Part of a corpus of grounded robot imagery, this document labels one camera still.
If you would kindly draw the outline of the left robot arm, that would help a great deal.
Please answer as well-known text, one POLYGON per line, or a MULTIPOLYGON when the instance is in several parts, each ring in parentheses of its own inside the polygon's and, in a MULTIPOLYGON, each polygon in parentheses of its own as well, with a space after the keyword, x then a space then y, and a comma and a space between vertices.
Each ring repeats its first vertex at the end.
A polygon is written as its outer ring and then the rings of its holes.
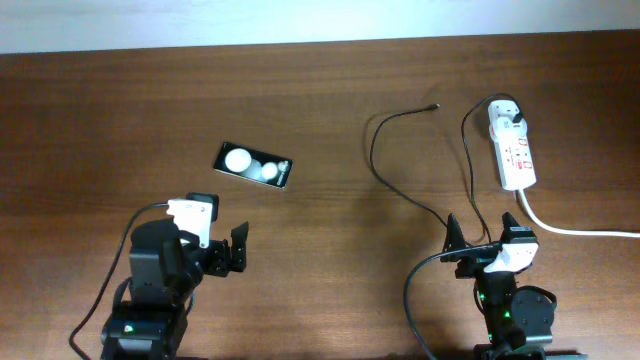
POLYGON ((131 276, 114 294, 101 340, 103 359, 174 359, 188 326, 196 287, 247 265, 247 222, 229 241, 212 240, 219 197, 189 193, 166 203, 167 216, 134 228, 131 276))

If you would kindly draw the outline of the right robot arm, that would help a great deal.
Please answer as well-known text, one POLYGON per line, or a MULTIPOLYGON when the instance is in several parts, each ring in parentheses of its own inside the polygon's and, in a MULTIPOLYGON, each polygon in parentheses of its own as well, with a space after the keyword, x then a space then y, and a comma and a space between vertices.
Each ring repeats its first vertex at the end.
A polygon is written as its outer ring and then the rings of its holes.
POLYGON ((474 301, 484 317, 489 342, 473 349, 476 359, 586 359, 575 350, 547 351, 557 297, 516 276, 533 264, 539 249, 534 231, 506 212, 497 242, 467 244, 457 219, 448 216, 442 262, 456 264, 455 277, 474 281, 474 301))

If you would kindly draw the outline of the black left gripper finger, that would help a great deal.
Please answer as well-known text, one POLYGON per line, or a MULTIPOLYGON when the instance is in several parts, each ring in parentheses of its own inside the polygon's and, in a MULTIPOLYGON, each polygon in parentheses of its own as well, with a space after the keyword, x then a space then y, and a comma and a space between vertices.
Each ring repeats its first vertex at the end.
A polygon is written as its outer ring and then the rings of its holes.
POLYGON ((231 230, 231 265, 233 272, 243 272, 247 266, 246 242, 249 233, 249 223, 245 222, 231 230))
POLYGON ((219 209, 219 196, 216 194, 209 193, 197 193, 190 192, 186 195, 187 200, 198 201, 202 203, 208 203, 212 205, 211 210, 211 221, 215 222, 218 218, 218 209, 219 209))

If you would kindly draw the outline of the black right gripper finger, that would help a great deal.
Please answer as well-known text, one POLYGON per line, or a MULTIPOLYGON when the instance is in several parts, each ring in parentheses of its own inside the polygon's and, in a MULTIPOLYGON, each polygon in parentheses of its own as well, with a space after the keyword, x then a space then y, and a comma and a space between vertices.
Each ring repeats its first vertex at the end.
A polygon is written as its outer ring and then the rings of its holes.
POLYGON ((461 250, 467 247, 460 225, 453 213, 448 215, 446 223, 446 236, 444 240, 444 251, 461 250))
POLYGON ((530 227, 521 226, 515 218, 505 212, 502 215, 503 231, 501 242, 503 244, 526 244, 533 242, 533 230, 530 227))

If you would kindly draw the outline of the black smartphone with lit screen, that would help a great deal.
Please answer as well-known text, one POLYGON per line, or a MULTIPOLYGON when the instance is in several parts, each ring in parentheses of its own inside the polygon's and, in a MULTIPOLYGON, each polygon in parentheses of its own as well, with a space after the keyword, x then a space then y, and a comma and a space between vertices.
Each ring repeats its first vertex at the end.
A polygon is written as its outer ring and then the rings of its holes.
POLYGON ((290 158, 228 141, 213 162, 213 168, 221 173, 278 189, 286 187, 293 165, 290 158))

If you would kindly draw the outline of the white power strip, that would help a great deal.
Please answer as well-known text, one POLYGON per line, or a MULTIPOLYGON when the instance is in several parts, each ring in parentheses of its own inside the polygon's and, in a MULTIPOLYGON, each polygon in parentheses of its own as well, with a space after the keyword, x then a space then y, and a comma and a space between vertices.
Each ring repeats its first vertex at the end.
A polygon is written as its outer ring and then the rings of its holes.
POLYGON ((502 188, 518 191, 537 181, 527 134, 524 137, 494 142, 502 188))

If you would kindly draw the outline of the white USB charger plug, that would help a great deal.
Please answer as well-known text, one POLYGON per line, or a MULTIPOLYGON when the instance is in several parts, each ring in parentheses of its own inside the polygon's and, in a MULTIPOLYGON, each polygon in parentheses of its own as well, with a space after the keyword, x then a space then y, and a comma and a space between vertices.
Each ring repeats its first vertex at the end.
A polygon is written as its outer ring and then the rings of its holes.
POLYGON ((524 137, 528 125, 513 100, 495 100, 488 106, 489 133, 494 142, 524 137))

